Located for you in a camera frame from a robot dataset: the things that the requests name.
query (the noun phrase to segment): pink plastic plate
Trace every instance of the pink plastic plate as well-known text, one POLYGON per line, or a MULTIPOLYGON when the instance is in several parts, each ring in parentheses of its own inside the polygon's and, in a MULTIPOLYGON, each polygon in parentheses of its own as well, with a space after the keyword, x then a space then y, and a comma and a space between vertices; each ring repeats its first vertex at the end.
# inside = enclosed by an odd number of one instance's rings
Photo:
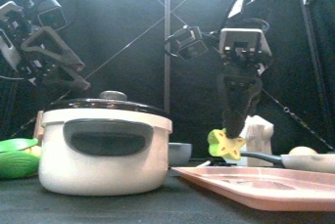
POLYGON ((173 167, 233 201, 269 211, 335 211, 335 174, 261 167, 173 167))

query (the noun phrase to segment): black pan handle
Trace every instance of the black pan handle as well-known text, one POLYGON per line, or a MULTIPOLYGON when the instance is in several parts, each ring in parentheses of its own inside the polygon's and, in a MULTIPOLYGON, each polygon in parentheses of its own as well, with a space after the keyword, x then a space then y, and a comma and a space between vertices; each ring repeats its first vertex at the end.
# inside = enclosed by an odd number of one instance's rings
POLYGON ((249 152, 249 151, 241 151, 241 157, 255 157, 255 158, 263 159, 263 160, 284 167, 283 160, 282 160, 280 156, 268 155, 264 153, 249 152))
POLYGON ((81 118, 64 123, 63 135, 71 149, 93 156, 129 156, 144 151, 153 127, 121 119, 81 118))

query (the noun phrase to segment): black table surface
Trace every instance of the black table surface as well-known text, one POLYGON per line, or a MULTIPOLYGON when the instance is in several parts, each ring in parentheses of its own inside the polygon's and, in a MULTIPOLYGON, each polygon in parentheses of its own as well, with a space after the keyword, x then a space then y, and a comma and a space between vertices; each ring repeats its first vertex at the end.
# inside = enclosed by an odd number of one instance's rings
POLYGON ((36 176, 0 181, 0 223, 335 223, 335 212, 256 210, 169 170, 157 190, 118 197, 51 193, 36 176))

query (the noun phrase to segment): metal pole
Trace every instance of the metal pole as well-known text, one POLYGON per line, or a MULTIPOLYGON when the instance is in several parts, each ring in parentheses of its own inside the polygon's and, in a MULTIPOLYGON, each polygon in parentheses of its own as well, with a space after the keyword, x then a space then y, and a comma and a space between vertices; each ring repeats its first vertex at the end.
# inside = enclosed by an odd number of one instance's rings
POLYGON ((314 75, 315 75, 315 80, 316 80, 324 126, 326 126, 326 131, 327 131, 327 139, 334 140, 335 135, 334 135, 330 102, 327 99, 326 85, 324 85, 324 78, 323 78, 324 76, 323 76, 320 59, 318 55, 310 7, 308 5, 304 4, 303 0, 300 0, 300 3, 302 3, 302 11, 303 11, 303 17, 304 17, 304 22, 306 22, 306 28, 307 28, 307 41, 308 41, 310 55, 311 55, 311 61, 312 61, 312 66, 314 66, 314 75))
MULTIPOLYGON (((165 39, 170 35, 170 0, 165 0, 165 39)), ((164 110, 170 112, 170 57, 165 54, 165 70, 164 70, 164 110)))

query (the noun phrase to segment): rice cooker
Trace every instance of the rice cooker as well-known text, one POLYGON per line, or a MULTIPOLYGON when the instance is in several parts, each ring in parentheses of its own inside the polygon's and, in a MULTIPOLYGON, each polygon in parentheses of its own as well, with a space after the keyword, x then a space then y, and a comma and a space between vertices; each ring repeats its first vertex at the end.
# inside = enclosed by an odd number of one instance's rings
POLYGON ((172 120, 121 93, 102 97, 56 102, 43 113, 39 181, 55 193, 118 196, 164 183, 172 120))

